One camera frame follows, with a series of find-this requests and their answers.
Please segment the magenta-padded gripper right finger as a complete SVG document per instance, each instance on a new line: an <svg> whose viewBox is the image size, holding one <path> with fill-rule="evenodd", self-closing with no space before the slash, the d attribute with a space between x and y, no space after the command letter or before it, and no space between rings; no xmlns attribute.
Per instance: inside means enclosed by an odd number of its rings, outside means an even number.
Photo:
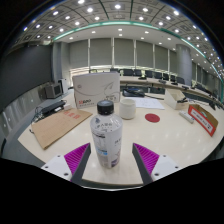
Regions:
<svg viewBox="0 0 224 224"><path fill-rule="evenodd" d="M164 178L181 169L168 155L159 155L137 143L133 144L132 153L144 185Z"/></svg>

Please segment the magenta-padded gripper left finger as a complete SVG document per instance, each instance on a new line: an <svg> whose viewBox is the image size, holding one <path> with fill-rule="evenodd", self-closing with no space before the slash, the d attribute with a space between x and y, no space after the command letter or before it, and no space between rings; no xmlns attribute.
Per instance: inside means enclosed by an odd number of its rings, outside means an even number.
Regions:
<svg viewBox="0 0 224 224"><path fill-rule="evenodd" d="M80 185L91 154L89 143L79 146L66 155L56 155L42 166L42 169L72 183Z"/></svg>

